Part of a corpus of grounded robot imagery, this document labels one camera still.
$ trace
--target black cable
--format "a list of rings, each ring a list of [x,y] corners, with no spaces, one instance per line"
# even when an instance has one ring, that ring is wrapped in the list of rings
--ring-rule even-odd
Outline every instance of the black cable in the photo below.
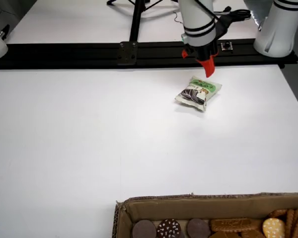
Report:
[[[177,22],[177,23],[181,23],[181,24],[183,24],[183,22],[177,20],[177,18],[178,18],[178,14],[177,14],[177,12],[174,11],[173,13],[175,14],[174,21]]]
[[[12,13],[12,12],[8,12],[8,11],[3,10],[1,7],[0,7],[0,10],[1,10],[2,12],[5,12],[5,13],[8,13],[8,14],[11,14],[11,15],[16,16],[16,15],[15,15],[14,13]]]
[[[240,10],[236,10],[236,11],[229,11],[229,12],[219,12],[216,11],[214,12],[215,15],[219,15],[219,16],[230,16],[231,18],[234,19],[234,21],[243,21],[243,20],[247,20],[251,18],[251,12],[250,10],[246,10],[246,9],[240,9]]]

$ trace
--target snack bag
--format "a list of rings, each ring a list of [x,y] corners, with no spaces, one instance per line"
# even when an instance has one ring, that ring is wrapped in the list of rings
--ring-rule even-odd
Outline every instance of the snack bag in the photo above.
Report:
[[[207,101],[221,88],[221,84],[200,80],[193,76],[189,86],[176,96],[175,100],[205,111]]]

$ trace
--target white table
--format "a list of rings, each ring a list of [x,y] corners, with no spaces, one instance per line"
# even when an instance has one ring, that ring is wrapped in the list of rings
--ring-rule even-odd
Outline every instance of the white table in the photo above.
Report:
[[[149,20],[174,9],[146,12],[140,41],[179,40],[174,14]],[[39,0],[9,42],[119,42],[130,25],[104,2]],[[298,102],[279,68],[218,67],[206,113],[174,101],[192,75],[204,70],[0,71],[0,238],[109,238],[115,200],[133,196],[298,192]]]

